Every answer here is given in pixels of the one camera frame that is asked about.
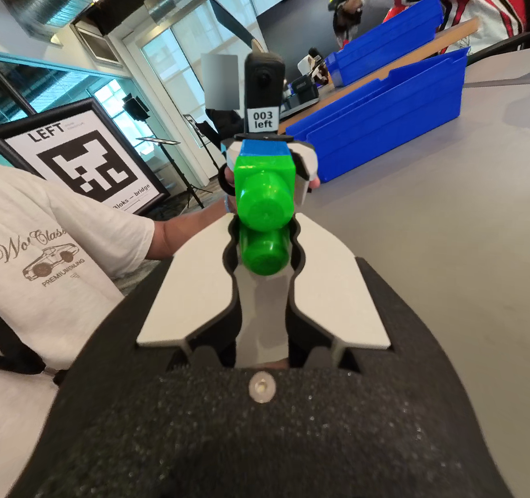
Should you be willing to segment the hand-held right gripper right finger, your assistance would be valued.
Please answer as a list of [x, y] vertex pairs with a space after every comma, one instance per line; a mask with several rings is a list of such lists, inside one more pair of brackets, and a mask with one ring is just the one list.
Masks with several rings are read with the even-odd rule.
[[386, 351], [391, 341], [353, 252], [301, 212], [290, 224], [293, 275], [286, 305], [289, 340], [304, 353], [324, 347]]

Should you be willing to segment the blue mega block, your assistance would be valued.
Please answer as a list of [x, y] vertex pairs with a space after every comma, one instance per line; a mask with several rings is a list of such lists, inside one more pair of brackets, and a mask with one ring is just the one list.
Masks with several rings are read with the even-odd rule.
[[244, 139], [239, 152], [241, 157], [280, 157], [291, 156], [291, 151], [285, 141]]

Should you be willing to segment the green mega block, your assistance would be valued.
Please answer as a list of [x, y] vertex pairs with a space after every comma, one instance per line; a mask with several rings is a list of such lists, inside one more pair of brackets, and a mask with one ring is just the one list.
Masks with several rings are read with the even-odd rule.
[[234, 167], [243, 265], [272, 276], [288, 263], [296, 169], [291, 155], [239, 155]]

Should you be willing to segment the person's left hand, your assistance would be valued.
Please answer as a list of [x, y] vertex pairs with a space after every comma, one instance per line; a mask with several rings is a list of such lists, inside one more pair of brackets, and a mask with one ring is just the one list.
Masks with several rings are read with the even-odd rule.
[[[224, 169], [224, 178], [227, 184], [232, 188], [235, 189], [235, 182], [234, 182], [234, 173], [228, 168], [225, 167]], [[321, 185], [321, 181], [318, 177], [315, 177], [314, 180], [309, 182], [308, 189], [313, 190], [317, 189]], [[234, 214], [237, 215], [237, 205], [236, 205], [236, 198], [235, 196], [229, 195], [232, 198], [232, 206], [234, 210]]]

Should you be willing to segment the black charger case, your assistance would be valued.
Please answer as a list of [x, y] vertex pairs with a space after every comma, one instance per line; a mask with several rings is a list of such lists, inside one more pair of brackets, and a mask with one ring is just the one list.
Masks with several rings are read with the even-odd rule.
[[288, 98], [288, 104], [291, 109], [308, 102], [319, 100], [320, 96], [317, 85], [308, 75], [295, 79], [289, 84], [289, 88], [291, 95]]

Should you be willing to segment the small marker sign stand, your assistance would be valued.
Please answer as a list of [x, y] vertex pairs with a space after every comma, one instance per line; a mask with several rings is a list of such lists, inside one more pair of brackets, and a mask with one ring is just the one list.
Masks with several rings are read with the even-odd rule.
[[218, 166], [215, 158], [212, 156], [212, 154], [209, 151], [208, 146], [207, 146], [207, 142], [209, 142], [208, 138], [199, 129], [199, 127], [197, 126], [198, 124], [195, 121], [195, 119], [192, 117], [192, 115], [190, 115], [188, 113], [185, 113], [185, 114], [182, 115], [182, 117], [187, 122], [187, 124], [190, 126], [190, 128], [195, 132], [195, 134], [196, 134], [196, 136], [198, 138], [198, 142], [200, 143], [200, 148], [202, 148], [203, 150], [206, 151], [206, 153], [208, 154], [208, 156], [211, 159], [212, 163], [214, 164], [214, 167], [217, 170], [219, 168], [219, 166]]

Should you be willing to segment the black and white tilted panel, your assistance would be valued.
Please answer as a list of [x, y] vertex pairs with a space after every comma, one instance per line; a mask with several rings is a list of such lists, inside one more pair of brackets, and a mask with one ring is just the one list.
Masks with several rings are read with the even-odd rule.
[[252, 52], [265, 53], [266, 50], [255, 36], [240, 23], [222, 4], [217, 0], [209, 0], [209, 4], [214, 12], [215, 18], [219, 24], [227, 29], [236, 38], [240, 39], [247, 45]]

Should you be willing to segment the blue storage bin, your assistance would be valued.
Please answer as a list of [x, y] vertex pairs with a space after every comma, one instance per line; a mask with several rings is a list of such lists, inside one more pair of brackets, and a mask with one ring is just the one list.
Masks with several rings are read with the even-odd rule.
[[286, 128], [315, 148], [322, 182], [460, 115], [469, 48], [393, 69]]
[[335, 87], [347, 86], [432, 42], [443, 20], [440, 0], [421, 0], [331, 53]]

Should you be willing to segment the black tripod music stand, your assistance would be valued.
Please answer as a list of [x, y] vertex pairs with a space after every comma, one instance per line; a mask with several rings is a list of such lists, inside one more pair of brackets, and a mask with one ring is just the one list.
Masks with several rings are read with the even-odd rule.
[[139, 137], [139, 138], [136, 138], [136, 140], [139, 141], [139, 142], [154, 143], [154, 144], [157, 145], [157, 147], [160, 150], [162, 150], [162, 153], [164, 154], [166, 159], [169, 161], [169, 163], [172, 165], [173, 169], [176, 171], [176, 174], [179, 176], [179, 178], [181, 178], [182, 182], [185, 184], [185, 186], [187, 188], [186, 189], [186, 193], [188, 195], [187, 208], [188, 209], [190, 208], [190, 199], [193, 198], [201, 209], [205, 209], [206, 206], [203, 204], [203, 202], [199, 198], [197, 192], [198, 191], [207, 192], [209, 194], [212, 194], [212, 192], [208, 191], [208, 190], [206, 190], [204, 188], [200, 188], [200, 187], [197, 187], [197, 186], [191, 184], [189, 182], [188, 178], [185, 176], [185, 174], [182, 172], [182, 170], [176, 164], [174, 158], [169, 153], [169, 151], [168, 151], [168, 149], [166, 147], [166, 145], [172, 146], [172, 147], [176, 147], [177, 145], [180, 144], [180, 142], [177, 142], [177, 141], [174, 141], [174, 140], [167, 140], [167, 139], [157, 138], [157, 137]]

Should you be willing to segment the black studio light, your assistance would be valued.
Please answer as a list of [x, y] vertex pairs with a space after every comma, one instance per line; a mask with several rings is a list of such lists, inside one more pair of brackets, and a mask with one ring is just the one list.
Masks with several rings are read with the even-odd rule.
[[150, 117], [150, 110], [139, 97], [127, 94], [122, 99], [123, 110], [135, 121], [146, 122]]

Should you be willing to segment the person's white t-shirt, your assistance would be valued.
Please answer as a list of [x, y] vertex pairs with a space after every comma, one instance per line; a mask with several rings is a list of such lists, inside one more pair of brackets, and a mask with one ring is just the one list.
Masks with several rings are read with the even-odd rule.
[[2, 166], [1, 318], [45, 368], [69, 369], [153, 235], [151, 219]]

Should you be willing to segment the black framed marker sign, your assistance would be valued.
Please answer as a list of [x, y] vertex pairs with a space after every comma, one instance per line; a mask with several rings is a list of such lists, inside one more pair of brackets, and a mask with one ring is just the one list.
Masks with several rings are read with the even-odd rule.
[[1, 125], [1, 155], [14, 167], [144, 216], [169, 191], [94, 97]]

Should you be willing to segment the black badge reel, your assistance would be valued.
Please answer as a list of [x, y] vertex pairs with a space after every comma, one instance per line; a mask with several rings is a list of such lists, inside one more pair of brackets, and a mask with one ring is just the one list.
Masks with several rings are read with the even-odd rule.
[[1, 370], [17, 375], [45, 375], [60, 386], [68, 370], [56, 370], [45, 364], [42, 357], [29, 348], [1, 318]]

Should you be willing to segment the wooden table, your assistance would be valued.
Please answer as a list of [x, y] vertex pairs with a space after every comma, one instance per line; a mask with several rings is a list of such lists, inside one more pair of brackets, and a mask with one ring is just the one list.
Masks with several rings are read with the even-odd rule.
[[436, 34], [433, 41], [423, 45], [422, 47], [414, 51], [409, 52], [403, 57], [387, 64], [386, 66], [375, 70], [374, 72], [360, 78], [352, 84], [341, 87], [338, 87], [335, 84], [331, 84], [323, 87], [319, 99], [315, 103], [306, 103], [302, 105], [301, 110], [283, 119], [280, 122], [279, 134], [285, 134], [286, 129], [289, 126], [323, 109], [325, 106], [359, 89], [365, 84], [368, 84], [369, 82], [375, 79], [387, 78], [390, 71], [420, 62], [429, 57], [432, 57], [435, 54], [440, 53], [443, 49], [449, 47], [451, 44], [454, 44], [462, 40], [463, 38], [467, 38], [471, 34], [475, 33], [478, 30], [479, 26], [480, 20], [476, 17], [473, 17], [470, 20], [460, 23], [459, 25], [452, 26], [449, 29]]

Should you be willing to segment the large black wall screen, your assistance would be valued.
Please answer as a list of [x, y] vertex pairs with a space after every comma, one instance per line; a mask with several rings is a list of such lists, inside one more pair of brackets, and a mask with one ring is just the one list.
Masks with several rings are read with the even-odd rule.
[[298, 62], [311, 47], [327, 57], [338, 43], [329, 0], [281, 0], [257, 17], [267, 49], [298, 72]]

